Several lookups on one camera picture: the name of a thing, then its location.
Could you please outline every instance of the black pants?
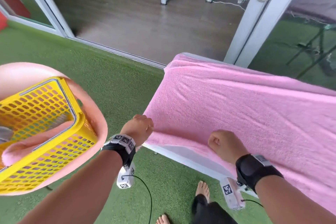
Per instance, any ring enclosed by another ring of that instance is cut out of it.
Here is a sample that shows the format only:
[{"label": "black pants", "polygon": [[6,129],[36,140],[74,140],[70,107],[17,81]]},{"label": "black pants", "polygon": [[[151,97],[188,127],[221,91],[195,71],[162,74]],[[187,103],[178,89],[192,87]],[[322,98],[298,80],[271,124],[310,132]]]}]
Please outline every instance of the black pants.
[{"label": "black pants", "polygon": [[192,224],[238,224],[217,202],[208,204],[204,195],[197,195],[191,206]]}]

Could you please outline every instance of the person's left hand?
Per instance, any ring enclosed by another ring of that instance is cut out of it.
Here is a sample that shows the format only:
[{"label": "person's left hand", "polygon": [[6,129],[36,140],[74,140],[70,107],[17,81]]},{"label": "person's left hand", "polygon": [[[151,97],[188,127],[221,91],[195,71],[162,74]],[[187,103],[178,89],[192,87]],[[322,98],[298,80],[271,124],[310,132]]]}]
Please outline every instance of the person's left hand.
[{"label": "person's left hand", "polygon": [[133,119],[126,122],[120,131],[120,134],[126,134],[132,137],[136,146],[142,145],[154,130],[154,123],[146,115],[136,114]]}]

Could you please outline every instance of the brown floor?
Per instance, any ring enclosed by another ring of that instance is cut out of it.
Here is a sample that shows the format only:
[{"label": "brown floor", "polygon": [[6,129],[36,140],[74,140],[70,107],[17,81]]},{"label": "brown floor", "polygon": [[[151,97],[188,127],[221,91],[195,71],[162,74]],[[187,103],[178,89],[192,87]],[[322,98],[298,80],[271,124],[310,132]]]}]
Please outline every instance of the brown floor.
[{"label": "brown floor", "polygon": [[205,0],[54,1],[78,37],[163,64],[181,52],[223,60],[244,13]]}]

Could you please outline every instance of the person's right arm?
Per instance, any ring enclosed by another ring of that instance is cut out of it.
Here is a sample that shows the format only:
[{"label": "person's right arm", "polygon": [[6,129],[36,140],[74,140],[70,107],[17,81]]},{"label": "person's right arm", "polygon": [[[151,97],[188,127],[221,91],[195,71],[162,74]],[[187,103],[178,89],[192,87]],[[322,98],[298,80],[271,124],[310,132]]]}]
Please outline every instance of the person's right arm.
[{"label": "person's right arm", "polygon": [[[249,154],[240,139],[230,131],[214,131],[208,144],[224,161],[236,161]],[[336,216],[315,203],[284,178],[271,175],[255,186],[260,202],[274,224],[335,224]]]}]

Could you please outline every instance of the red object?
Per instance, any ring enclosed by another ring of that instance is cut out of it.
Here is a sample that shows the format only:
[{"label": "red object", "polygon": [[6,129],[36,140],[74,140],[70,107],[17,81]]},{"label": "red object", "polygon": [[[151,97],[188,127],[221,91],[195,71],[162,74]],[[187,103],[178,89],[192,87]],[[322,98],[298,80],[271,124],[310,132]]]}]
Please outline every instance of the red object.
[{"label": "red object", "polygon": [[7,27],[7,18],[0,13],[0,30],[3,30],[5,27]]},{"label": "red object", "polygon": [[30,17],[30,12],[27,10],[27,8],[21,2],[21,0],[4,0],[4,1],[14,11],[15,14],[25,18]]}]

